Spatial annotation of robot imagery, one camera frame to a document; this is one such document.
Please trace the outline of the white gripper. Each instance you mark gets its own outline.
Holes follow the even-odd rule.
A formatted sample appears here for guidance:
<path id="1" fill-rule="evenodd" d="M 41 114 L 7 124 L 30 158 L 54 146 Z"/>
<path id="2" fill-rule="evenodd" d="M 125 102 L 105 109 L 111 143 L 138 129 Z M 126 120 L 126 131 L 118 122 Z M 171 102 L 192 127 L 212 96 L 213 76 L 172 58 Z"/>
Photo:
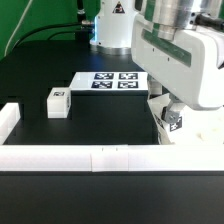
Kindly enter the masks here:
<path id="1" fill-rule="evenodd" d="M 132 60 L 170 93 L 162 109 L 166 123 L 176 123 L 185 104 L 194 110 L 224 105 L 224 33 L 202 26 L 178 30 L 167 41 L 138 14 L 132 33 Z"/>

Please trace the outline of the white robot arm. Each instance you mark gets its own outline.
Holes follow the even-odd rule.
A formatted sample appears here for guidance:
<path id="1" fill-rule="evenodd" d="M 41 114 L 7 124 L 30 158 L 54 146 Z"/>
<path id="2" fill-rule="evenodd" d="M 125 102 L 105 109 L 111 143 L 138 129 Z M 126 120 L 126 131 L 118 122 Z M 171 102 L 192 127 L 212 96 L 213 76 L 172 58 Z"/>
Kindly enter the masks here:
<path id="1" fill-rule="evenodd" d="M 170 92 L 165 119 L 181 106 L 224 106 L 224 0 L 100 0 L 91 49 L 129 54 Z"/>

